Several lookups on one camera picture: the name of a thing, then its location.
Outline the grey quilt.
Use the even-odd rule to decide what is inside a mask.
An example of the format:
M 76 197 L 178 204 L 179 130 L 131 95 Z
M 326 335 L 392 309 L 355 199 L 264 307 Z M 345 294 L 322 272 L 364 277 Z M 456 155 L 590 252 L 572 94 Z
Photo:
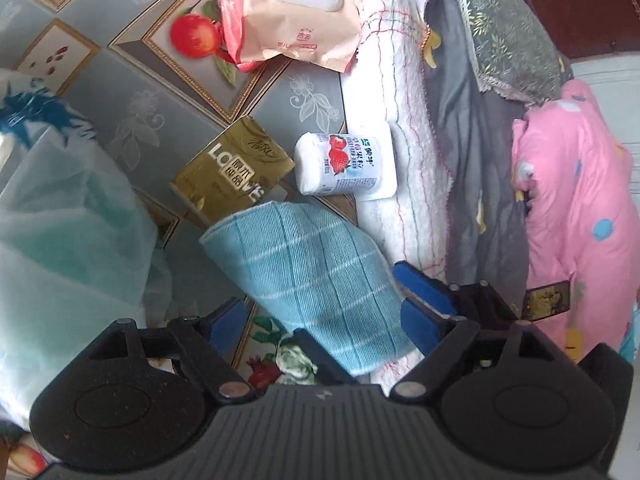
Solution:
M 457 0 L 427 0 L 424 18 L 442 40 L 424 82 L 440 157 L 452 179 L 446 277 L 460 285 L 486 280 L 519 309 L 528 243 L 510 170 L 512 122 L 525 108 L 478 88 Z

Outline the pink wet wipes pack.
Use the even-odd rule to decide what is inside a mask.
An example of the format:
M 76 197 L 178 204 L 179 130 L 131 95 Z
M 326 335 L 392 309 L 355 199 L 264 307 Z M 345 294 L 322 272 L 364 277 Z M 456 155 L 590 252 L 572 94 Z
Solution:
M 220 8 L 236 65 L 284 55 L 344 73 L 360 43 L 355 0 L 220 0 Z

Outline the pink patterned clothing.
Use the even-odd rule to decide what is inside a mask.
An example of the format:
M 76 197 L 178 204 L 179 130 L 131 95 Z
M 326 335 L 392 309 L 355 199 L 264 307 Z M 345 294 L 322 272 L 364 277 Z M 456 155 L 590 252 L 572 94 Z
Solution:
M 570 285 L 568 311 L 537 326 L 575 361 L 597 344 L 619 349 L 639 289 L 631 154 L 578 79 L 512 129 L 512 183 L 528 208 L 527 286 Z

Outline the green floral pillow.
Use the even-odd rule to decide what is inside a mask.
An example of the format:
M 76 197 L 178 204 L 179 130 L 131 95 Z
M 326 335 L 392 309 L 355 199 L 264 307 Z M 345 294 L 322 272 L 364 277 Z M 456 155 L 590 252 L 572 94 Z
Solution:
M 480 90 L 526 105 L 559 99 L 565 64 L 524 0 L 457 0 Z

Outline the white fluffy blanket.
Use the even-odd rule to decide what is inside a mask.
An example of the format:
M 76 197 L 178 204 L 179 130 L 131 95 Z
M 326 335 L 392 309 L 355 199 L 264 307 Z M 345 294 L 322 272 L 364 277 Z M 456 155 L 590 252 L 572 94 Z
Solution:
M 361 23 L 356 60 L 342 79 L 349 132 L 390 128 L 397 191 L 358 200 L 358 223 L 386 259 L 406 260 L 433 278 L 447 262 L 447 200 L 452 185 L 427 111 L 423 48 L 432 36 L 428 0 L 355 0 Z

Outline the teal checked towel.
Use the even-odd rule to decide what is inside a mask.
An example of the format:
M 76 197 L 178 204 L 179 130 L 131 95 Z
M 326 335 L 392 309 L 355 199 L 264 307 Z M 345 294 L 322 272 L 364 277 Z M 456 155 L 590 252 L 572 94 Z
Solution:
M 414 349 L 390 265 L 365 232 L 309 204 L 269 202 L 200 238 L 204 252 L 286 330 L 306 330 L 359 376 Z

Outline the white plastic shopping bag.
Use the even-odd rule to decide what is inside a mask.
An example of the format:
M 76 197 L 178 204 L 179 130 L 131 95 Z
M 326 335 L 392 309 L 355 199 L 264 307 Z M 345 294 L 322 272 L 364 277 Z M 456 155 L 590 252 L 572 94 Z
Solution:
M 1 74 L 1 415 L 37 396 L 111 322 L 163 321 L 172 281 L 155 222 L 85 116 Z

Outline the gold tissue pack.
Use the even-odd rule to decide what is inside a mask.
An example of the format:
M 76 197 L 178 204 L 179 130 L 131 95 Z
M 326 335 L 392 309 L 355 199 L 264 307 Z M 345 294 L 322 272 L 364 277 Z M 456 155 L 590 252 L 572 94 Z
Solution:
M 250 116 L 206 145 L 171 188 L 206 226 L 253 207 L 294 169 L 293 159 Z

